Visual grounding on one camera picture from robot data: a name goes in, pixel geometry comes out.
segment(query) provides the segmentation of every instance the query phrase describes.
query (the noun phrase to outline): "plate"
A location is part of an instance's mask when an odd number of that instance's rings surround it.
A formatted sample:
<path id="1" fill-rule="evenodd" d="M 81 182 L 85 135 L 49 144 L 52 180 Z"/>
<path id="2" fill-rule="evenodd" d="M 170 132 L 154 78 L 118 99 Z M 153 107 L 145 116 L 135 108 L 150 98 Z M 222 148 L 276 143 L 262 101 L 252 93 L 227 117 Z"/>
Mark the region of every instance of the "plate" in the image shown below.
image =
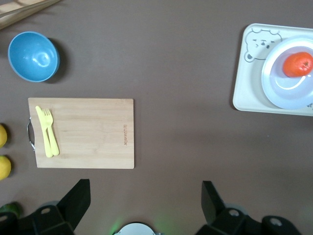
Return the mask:
<path id="1" fill-rule="evenodd" d="M 313 102 L 313 71 L 306 76 L 290 78 L 282 70 L 288 56 L 302 51 L 313 55 L 313 37 L 285 39 L 273 48 L 264 62 L 262 88 L 266 97 L 279 108 L 301 109 Z"/>

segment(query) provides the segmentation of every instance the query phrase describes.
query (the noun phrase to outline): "yellow plastic knife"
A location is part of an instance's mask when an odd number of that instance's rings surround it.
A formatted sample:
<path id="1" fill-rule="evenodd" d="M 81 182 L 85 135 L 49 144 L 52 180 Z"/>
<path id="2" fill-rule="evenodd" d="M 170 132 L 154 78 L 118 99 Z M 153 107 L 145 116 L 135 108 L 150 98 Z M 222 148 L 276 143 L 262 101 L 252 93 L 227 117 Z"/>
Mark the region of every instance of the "yellow plastic knife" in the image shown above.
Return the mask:
<path id="1" fill-rule="evenodd" d="M 48 138 L 48 133 L 47 133 L 48 126 L 47 126 L 46 121 L 45 121 L 45 116 L 44 116 L 43 111 L 41 110 L 41 108 L 39 106 L 36 106 L 36 111 L 37 111 L 37 115 L 39 117 L 41 130 L 43 131 L 44 144 L 45 144 L 45 155 L 48 158 L 51 158 L 53 155 L 52 155 L 52 151 L 51 151 L 50 141 Z"/>

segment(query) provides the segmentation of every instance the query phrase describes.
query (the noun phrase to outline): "cutting board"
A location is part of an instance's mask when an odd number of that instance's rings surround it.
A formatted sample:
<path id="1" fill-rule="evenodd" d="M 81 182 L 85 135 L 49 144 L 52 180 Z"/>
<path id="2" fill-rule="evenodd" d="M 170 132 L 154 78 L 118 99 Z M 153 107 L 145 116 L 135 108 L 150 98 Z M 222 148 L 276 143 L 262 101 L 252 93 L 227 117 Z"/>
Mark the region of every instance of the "cutting board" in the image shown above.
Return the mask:
<path id="1" fill-rule="evenodd" d="M 134 100 L 29 98 L 39 168 L 134 168 Z M 60 154 L 47 158 L 35 107 L 48 108 Z"/>

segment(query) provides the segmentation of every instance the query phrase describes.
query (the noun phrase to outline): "white tray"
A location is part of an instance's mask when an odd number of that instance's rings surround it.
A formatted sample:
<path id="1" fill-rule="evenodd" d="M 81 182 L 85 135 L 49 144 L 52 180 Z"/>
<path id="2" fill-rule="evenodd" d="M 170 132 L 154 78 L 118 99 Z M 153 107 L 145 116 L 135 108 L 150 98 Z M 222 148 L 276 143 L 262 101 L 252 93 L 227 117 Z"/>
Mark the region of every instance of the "white tray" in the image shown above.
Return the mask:
<path id="1" fill-rule="evenodd" d="M 297 110 L 281 109 L 263 92 L 261 73 L 264 61 L 275 45 L 292 36 L 313 36 L 313 29 L 254 23 L 243 34 L 233 104 L 240 111 L 313 116 L 312 104 Z"/>

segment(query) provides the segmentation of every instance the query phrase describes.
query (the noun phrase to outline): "table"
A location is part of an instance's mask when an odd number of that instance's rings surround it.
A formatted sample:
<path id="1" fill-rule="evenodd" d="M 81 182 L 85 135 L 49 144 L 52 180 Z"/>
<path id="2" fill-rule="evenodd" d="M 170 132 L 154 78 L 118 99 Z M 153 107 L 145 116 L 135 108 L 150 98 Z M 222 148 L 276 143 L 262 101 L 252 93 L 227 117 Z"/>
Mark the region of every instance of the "table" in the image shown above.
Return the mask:
<path id="1" fill-rule="evenodd" d="M 28 215 L 90 179 L 77 235 L 112 234 L 140 221 L 195 234 L 205 224 L 201 183 L 255 220 L 279 215 L 313 231 L 312 118 L 241 112 L 232 97 L 244 29 L 252 23 L 313 27 L 311 1 L 93 0 L 61 2 L 0 31 L 0 149 L 13 170 L 0 205 Z M 56 45 L 57 74 L 30 83 L 7 48 L 22 31 Z M 135 168 L 37 168 L 26 126 L 29 97 L 133 98 Z"/>

